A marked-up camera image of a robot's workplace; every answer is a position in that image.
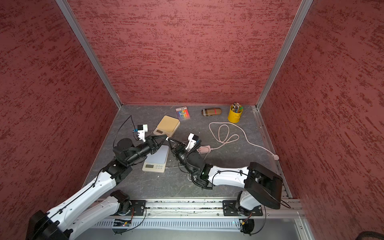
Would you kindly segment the blue top kitchen scale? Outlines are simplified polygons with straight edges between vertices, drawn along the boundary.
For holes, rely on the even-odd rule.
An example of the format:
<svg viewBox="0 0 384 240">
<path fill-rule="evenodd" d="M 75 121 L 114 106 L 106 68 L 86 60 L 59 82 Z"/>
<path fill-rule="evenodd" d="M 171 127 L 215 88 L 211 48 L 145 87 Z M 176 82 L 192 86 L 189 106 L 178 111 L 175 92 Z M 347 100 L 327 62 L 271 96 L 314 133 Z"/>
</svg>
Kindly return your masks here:
<svg viewBox="0 0 384 240">
<path fill-rule="evenodd" d="M 155 154 L 147 155 L 142 170 L 144 172 L 164 173 L 169 154 L 169 146 L 162 145 Z"/>
</svg>

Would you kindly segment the beige kitchen scale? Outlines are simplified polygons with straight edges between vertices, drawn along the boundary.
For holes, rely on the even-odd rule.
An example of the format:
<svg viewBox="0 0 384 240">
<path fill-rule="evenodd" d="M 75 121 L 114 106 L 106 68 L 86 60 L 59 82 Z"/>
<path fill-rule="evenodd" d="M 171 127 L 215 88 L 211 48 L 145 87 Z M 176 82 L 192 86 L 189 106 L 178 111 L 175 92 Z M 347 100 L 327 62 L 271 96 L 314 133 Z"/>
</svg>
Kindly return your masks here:
<svg viewBox="0 0 384 240">
<path fill-rule="evenodd" d="M 160 121 L 160 123 L 155 128 L 155 130 L 153 131 L 153 134 L 155 136 L 167 135 L 169 138 L 171 138 L 179 126 L 180 126 L 179 119 L 175 119 L 169 116 L 164 116 Z"/>
</svg>

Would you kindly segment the pink power strip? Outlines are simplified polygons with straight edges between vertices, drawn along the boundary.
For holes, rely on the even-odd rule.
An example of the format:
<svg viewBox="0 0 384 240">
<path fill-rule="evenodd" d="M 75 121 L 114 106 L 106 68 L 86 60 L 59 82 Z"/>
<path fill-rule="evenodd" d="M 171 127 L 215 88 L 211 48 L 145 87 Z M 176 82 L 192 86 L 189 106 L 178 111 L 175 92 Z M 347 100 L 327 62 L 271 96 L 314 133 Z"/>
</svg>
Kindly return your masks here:
<svg viewBox="0 0 384 240">
<path fill-rule="evenodd" d="M 201 146 L 198 148 L 199 154 L 209 154 L 211 152 L 211 147 L 210 146 Z"/>
</svg>

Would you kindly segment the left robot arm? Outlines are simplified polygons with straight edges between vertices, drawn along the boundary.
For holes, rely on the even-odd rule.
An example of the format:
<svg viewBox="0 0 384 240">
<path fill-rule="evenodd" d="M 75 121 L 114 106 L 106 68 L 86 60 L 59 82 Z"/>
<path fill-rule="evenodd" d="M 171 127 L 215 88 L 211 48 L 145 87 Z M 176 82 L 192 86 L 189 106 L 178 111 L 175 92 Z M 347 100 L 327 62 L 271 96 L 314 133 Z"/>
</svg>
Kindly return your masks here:
<svg viewBox="0 0 384 240">
<path fill-rule="evenodd" d="M 26 238 L 74 240 L 104 218 L 129 211 L 130 198 L 121 191 L 113 192 L 94 207 L 91 204 L 122 182 L 137 161 L 155 154 L 167 138 L 167 135 L 148 136 L 138 146 L 131 139 L 120 140 L 113 148 L 113 160 L 89 184 L 46 213 L 37 211 L 30 218 Z"/>
</svg>

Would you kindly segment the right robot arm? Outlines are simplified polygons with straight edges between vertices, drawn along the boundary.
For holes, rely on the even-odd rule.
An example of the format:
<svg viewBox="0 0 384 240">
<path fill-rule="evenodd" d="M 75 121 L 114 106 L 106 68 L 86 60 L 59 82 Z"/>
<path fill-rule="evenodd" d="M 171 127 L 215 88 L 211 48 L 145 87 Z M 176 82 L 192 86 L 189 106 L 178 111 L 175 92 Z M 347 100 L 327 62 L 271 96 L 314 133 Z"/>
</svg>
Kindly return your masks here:
<svg viewBox="0 0 384 240">
<path fill-rule="evenodd" d="M 242 189 L 233 207 L 239 215 L 248 216 L 261 206 L 275 210 L 281 208 L 283 179 L 265 166 L 257 162 L 242 168 L 210 165 L 198 152 L 200 140 L 190 148 L 172 138 L 167 138 L 167 141 L 172 154 L 197 187 L 204 190 L 213 190 L 216 186 Z"/>
</svg>

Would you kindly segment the colourful highlighter pack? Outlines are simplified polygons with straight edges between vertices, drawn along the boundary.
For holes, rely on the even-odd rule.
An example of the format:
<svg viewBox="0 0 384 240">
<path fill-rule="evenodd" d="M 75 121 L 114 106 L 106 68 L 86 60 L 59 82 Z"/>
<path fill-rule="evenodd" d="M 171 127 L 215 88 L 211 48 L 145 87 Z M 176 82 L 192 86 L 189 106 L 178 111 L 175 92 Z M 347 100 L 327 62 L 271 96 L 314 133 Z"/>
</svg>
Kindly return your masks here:
<svg viewBox="0 0 384 240">
<path fill-rule="evenodd" d="M 186 106 L 176 108 L 176 113 L 180 121 L 185 121 L 190 119 L 190 114 Z"/>
</svg>

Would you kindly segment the brown pencil case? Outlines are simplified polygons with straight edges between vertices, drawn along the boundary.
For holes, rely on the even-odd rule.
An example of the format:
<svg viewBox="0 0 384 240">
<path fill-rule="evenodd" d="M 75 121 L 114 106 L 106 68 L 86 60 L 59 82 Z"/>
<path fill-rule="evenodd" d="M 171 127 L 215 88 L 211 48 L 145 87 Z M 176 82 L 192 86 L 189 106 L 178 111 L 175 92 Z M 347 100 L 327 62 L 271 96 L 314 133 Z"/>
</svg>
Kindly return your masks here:
<svg viewBox="0 0 384 240">
<path fill-rule="evenodd" d="M 202 110 L 202 115 L 204 117 L 210 117 L 210 116 L 221 115 L 221 114 L 222 114 L 222 109 L 220 108 L 207 108 Z"/>
</svg>

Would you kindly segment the yellow pen cup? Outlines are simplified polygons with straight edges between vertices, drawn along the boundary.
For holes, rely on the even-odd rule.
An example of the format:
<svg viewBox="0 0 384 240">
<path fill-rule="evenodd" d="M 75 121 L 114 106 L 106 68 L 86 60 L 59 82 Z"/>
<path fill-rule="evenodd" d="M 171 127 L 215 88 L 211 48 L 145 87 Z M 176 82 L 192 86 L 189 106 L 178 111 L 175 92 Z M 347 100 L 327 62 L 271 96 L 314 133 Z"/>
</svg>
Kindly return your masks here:
<svg viewBox="0 0 384 240">
<path fill-rule="evenodd" d="M 234 102 L 230 107 L 230 112 L 228 115 L 228 120 L 231 123 L 238 123 L 241 119 L 243 113 L 243 106 L 239 103 Z"/>
</svg>

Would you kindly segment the aluminium front rail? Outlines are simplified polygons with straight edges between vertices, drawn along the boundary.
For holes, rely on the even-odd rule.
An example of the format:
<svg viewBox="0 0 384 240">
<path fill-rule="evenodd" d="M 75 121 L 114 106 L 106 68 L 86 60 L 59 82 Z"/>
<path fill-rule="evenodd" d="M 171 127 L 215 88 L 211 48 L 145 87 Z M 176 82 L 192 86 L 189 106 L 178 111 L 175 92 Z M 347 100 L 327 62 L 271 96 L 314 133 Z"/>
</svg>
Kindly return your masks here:
<svg viewBox="0 0 384 240">
<path fill-rule="evenodd" d="M 224 215 L 223 201 L 234 201 L 235 198 L 152 198 L 146 201 L 147 217 L 176 218 L 176 219 L 214 219 L 228 218 Z M 261 208 L 268 219 L 298 219 L 305 218 L 301 201 L 285 199 L 291 207 L 282 206 L 279 210 L 268 207 Z"/>
</svg>

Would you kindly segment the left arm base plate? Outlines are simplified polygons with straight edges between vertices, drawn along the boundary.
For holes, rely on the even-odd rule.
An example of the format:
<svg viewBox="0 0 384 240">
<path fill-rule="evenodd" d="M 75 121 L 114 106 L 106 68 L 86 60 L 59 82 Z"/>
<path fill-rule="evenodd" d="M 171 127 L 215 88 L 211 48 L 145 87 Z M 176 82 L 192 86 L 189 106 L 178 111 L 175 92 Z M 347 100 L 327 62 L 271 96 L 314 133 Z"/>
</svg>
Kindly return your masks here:
<svg viewBox="0 0 384 240">
<path fill-rule="evenodd" d="M 143 216 L 147 201 L 145 200 L 125 200 L 118 205 L 118 210 L 113 216 L 129 217 Z"/>
</svg>

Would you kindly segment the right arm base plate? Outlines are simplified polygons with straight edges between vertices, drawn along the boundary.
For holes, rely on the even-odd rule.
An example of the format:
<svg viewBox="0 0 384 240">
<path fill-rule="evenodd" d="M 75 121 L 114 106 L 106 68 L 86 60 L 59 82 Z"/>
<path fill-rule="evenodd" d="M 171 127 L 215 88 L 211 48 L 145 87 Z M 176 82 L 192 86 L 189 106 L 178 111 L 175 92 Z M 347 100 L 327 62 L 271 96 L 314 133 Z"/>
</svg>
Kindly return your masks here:
<svg viewBox="0 0 384 240">
<path fill-rule="evenodd" d="M 245 217 L 260 217 L 263 216 L 263 210 L 261 206 L 255 207 L 253 210 L 247 210 L 239 205 L 235 200 L 224 200 L 223 204 L 223 214 L 226 217 L 229 216 L 245 216 Z"/>
</svg>

